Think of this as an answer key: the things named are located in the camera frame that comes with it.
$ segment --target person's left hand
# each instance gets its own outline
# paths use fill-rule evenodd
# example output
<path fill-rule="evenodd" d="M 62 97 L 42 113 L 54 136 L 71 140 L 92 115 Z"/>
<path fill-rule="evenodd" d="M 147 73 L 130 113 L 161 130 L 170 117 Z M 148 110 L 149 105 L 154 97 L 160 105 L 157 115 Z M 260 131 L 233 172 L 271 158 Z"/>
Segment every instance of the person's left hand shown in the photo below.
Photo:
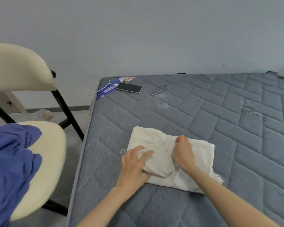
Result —
<path fill-rule="evenodd" d="M 141 149 L 144 149 L 144 146 L 137 146 L 129 150 L 121 159 L 121 172 L 115 187 L 120 188 L 127 198 L 130 198 L 151 177 L 147 173 L 142 173 L 142 168 L 153 151 L 145 152 L 138 160 L 138 152 Z"/>

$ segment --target black chair frame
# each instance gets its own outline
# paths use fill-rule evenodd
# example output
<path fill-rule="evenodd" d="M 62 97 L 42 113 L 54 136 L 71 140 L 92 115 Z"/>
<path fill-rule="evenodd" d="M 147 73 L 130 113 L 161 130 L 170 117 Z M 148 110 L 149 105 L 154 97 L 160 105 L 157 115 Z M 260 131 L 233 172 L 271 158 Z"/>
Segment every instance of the black chair frame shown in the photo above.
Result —
<path fill-rule="evenodd" d="M 56 78 L 56 73 L 53 70 L 51 70 L 51 73 L 52 73 L 53 77 Z M 75 131 L 77 132 L 77 134 L 79 135 L 80 139 L 83 141 L 84 134 L 83 134 L 81 128 L 79 127 L 76 119 L 74 118 L 72 112 L 68 108 L 66 102 L 64 101 L 62 95 L 60 94 L 60 92 L 58 90 L 51 91 L 51 93 L 53 94 L 57 103 L 59 104 L 59 106 L 61 107 L 61 109 L 63 110 L 64 114 L 67 117 L 65 120 L 60 122 L 59 125 L 62 127 L 62 129 L 65 129 L 69 125 L 72 125 L 74 127 Z M 3 119 L 4 122 L 6 122 L 6 123 L 15 123 L 15 121 L 4 110 L 2 110 L 1 107 L 0 107 L 0 118 Z M 62 206 L 62 205 L 60 205 L 60 204 L 58 204 L 58 203 L 56 203 L 52 200 L 48 200 L 42 206 L 42 208 L 44 208 L 46 210 L 53 211 L 55 213 L 59 213 L 63 216 L 67 216 L 67 213 L 68 213 L 67 207 Z"/>

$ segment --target chair seat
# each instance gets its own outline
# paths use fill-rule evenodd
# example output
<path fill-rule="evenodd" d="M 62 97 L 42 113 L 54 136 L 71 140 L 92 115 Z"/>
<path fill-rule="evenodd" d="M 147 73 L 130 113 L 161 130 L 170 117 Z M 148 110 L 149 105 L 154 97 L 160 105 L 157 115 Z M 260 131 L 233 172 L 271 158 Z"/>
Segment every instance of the chair seat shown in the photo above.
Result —
<path fill-rule="evenodd" d="M 11 221 L 23 218 L 41 208 L 52 195 L 59 181 L 66 156 L 66 135 L 55 123 L 45 121 L 19 122 L 38 127 L 42 135 L 28 149 L 42 156 L 42 163 L 19 205 L 11 215 Z"/>

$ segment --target hand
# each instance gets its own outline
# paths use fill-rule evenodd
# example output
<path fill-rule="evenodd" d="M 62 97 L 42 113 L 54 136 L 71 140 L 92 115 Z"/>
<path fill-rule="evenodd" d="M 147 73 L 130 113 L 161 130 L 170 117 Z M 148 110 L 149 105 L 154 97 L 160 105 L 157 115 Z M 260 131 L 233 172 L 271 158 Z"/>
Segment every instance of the hand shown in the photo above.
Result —
<path fill-rule="evenodd" d="M 176 144 L 173 150 L 173 157 L 178 166 L 188 174 L 193 166 L 195 166 L 195 155 L 191 148 L 188 137 L 180 135 L 176 138 Z"/>
<path fill-rule="evenodd" d="M 144 146 L 137 146 L 129 150 L 121 159 L 121 172 L 115 187 L 124 192 L 127 199 L 151 177 L 150 174 L 142 173 L 142 168 L 146 159 L 153 151 L 149 150 L 145 152 L 138 160 L 138 152 L 141 149 L 144 149 Z"/>

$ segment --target gray wall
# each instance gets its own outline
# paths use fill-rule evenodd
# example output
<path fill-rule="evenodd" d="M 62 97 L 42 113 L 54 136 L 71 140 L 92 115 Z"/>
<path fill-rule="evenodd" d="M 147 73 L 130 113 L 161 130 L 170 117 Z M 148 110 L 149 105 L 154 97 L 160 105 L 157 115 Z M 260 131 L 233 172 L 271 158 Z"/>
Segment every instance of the gray wall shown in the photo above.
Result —
<path fill-rule="evenodd" d="M 103 76 L 284 67 L 284 0 L 0 0 L 0 42 L 37 52 L 70 106 Z M 17 92 L 26 108 L 50 93 Z"/>

